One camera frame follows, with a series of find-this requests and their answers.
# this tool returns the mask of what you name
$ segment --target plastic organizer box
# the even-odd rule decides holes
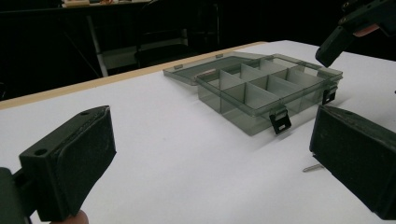
[[[335,97],[342,72],[281,54],[232,52],[163,70],[198,86],[199,99],[248,135],[271,126],[276,134],[290,117]]]

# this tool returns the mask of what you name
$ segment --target wooden table edge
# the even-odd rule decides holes
[[[195,57],[190,57],[190,58],[186,58],[186,59],[182,59],[182,60],[178,60],[178,61],[173,61],[170,63],[162,63],[159,65],[155,65],[155,66],[151,66],[151,67],[147,67],[147,68],[142,68],[142,69],[126,72],[126,73],[117,74],[117,75],[111,76],[111,77],[101,77],[101,78],[97,78],[94,80],[81,82],[78,84],[65,86],[65,87],[61,87],[61,88],[57,88],[57,89],[53,89],[53,90],[49,90],[49,91],[42,91],[42,92],[30,94],[30,95],[25,95],[25,96],[1,101],[0,109],[11,108],[11,107],[18,106],[18,105],[26,105],[26,104],[30,104],[30,103],[34,103],[34,102],[38,102],[38,101],[42,101],[42,100],[47,100],[47,99],[50,99],[53,97],[66,95],[66,94],[73,93],[76,91],[84,91],[87,89],[96,88],[96,87],[103,86],[106,84],[123,81],[125,79],[129,79],[129,78],[133,78],[133,77],[140,77],[140,76],[143,76],[146,74],[151,74],[154,72],[162,71],[163,69],[166,69],[166,68],[169,68],[169,67],[181,64],[181,63],[191,63],[191,62],[195,62],[195,61],[198,61],[198,60],[201,60],[204,58],[212,57],[212,56],[215,56],[215,55],[218,55],[221,53],[231,52],[231,51],[235,51],[238,49],[244,49],[244,48],[248,48],[248,47],[252,47],[252,46],[256,46],[256,45],[260,45],[260,44],[264,44],[264,43],[267,43],[267,42],[264,42],[264,41],[254,42],[254,43],[250,43],[250,44],[246,44],[246,45],[242,45],[242,46],[238,46],[238,47],[234,47],[234,48],[217,50],[217,51],[209,52],[206,54],[201,54],[201,55],[198,55]]]

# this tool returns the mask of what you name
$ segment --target white tabletop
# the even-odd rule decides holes
[[[278,41],[246,49],[315,60],[318,47]],[[396,132],[396,62],[342,53],[329,105]],[[110,105],[117,155],[82,209],[92,224],[396,223],[381,220],[309,151],[317,106],[291,128],[248,136],[202,103],[197,89],[162,71],[0,110],[0,166],[78,112]],[[34,223],[40,223],[36,214]]]

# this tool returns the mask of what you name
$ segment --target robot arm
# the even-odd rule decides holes
[[[317,51],[316,59],[329,67],[357,38],[357,32],[378,26],[386,36],[396,35],[396,0],[349,0],[346,13]]]

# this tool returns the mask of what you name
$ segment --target black latch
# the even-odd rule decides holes
[[[288,110],[285,106],[274,109],[271,112],[270,120],[276,134],[282,133],[291,127]]]
[[[337,86],[332,86],[323,92],[322,104],[326,105],[330,101],[335,99],[335,92],[337,91]]]

